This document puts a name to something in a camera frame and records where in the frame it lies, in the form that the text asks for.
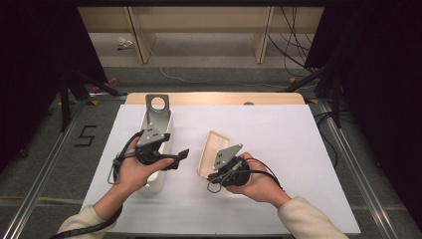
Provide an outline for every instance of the forearm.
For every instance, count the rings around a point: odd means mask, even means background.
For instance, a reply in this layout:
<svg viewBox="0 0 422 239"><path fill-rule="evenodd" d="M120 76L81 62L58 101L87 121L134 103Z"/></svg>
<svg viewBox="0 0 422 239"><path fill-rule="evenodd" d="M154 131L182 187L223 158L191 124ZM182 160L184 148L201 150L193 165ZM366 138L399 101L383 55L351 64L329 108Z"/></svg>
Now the forearm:
<svg viewBox="0 0 422 239"><path fill-rule="evenodd" d="M103 220L110 219L124 204L132 190L123 184L113 185L112 188L95 205L94 210Z"/></svg>
<svg viewBox="0 0 422 239"><path fill-rule="evenodd" d="M288 230L300 238L347 238L329 219L304 198L295 197L279 208L279 217Z"/></svg>

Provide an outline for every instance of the hand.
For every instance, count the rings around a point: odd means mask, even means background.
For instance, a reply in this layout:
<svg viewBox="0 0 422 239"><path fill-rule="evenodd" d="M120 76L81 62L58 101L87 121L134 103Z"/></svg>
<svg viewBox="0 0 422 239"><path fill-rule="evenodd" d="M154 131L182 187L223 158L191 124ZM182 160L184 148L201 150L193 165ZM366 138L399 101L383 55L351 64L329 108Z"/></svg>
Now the hand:
<svg viewBox="0 0 422 239"><path fill-rule="evenodd" d="M254 158L249 152L239 155L243 159ZM251 170L267 171L267 168L254 159L247 160ZM260 173L251 173L249 181L243 186L227 186L226 189L234 194L243 194L257 202L268 202L276 208L291 199L282 188L269 176Z"/></svg>
<svg viewBox="0 0 422 239"><path fill-rule="evenodd" d="M127 149L135 149L138 137ZM173 163L172 158L158 160L151 165L140 163L136 157L128 157L121 164L116 184L94 205L97 215L103 220L111 218L134 191L145 185L148 177Z"/></svg>
<svg viewBox="0 0 422 239"><path fill-rule="evenodd" d="M127 150L135 149L139 137L135 138L127 148ZM136 157L128 157L121 164L118 173L117 184L127 187L129 192L139 190L145 185L148 177L161 169L164 169L174 160L172 158L163 158L151 165L145 165L139 162Z"/></svg>

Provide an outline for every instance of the beige plastic part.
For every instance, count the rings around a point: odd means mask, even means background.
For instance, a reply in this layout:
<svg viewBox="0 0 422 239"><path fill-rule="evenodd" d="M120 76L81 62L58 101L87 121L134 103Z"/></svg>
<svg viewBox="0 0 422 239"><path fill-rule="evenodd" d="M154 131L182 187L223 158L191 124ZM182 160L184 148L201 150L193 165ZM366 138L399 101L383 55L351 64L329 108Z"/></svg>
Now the beige plastic part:
<svg viewBox="0 0 422 239"><path fill-rule="evenodd" d="M208 178L208 175L216 172L213 169L217 152L230 146L230 138L224 136L214 130L208 132L202 151L201 160L198 165L198 175Z"/></svg>

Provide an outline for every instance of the gray metal part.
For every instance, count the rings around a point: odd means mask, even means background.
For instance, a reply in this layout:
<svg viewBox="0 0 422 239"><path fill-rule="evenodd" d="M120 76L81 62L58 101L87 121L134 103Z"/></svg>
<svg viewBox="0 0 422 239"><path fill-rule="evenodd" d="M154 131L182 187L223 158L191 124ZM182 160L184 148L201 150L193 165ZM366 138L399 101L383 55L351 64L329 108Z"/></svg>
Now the gray metal part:
<svg viewBox="0 0 422 239"><path fill-rule="evenodd" d="M144 132L140 139L137 141L136 146L140 147L162 139L164 139L164 134L161 133L153 123L150 123L144 129Z"/></svg>
<svg viewBox="0 0 422 239"><path fill-rule="evenodd" d="M218 170L229 163L229 161L232 160L234 156L236 156L236 153L242 148L242 146L243 144L239 143L237 145L219 150L215 157L214 170Z"/></svg>
<svg viewBox="0 0 422 239"><path fill-rule="evenodd" d="M152 100L155 98L160 98L164 101L164 107L162 109L156 109L153 107ZM148 94L145 96L145 99L147 123L153 123L160 132L166 132L171 116L168 95Z"/></svg>

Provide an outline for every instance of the white paper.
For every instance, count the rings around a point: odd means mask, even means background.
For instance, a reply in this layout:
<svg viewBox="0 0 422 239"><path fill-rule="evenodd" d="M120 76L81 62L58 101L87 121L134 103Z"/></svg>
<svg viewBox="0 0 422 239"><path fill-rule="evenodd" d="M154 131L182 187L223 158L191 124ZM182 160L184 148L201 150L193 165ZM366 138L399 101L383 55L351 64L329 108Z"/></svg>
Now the white paper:
<svg viewBox="0 0 422 239"><path fill-rule="evenodd" d="M277 210L224 188L207 190L196 170L207 133L264 161L292 197L306 198L344 233L360 233L308 106L170 106L174 120L171 153L190 148L177 170L166 172L154 195L132 194L112 232L154 235L289 234ZM142 122L145 105L121 106L84 206L109 189L111 161Z"/></svg>

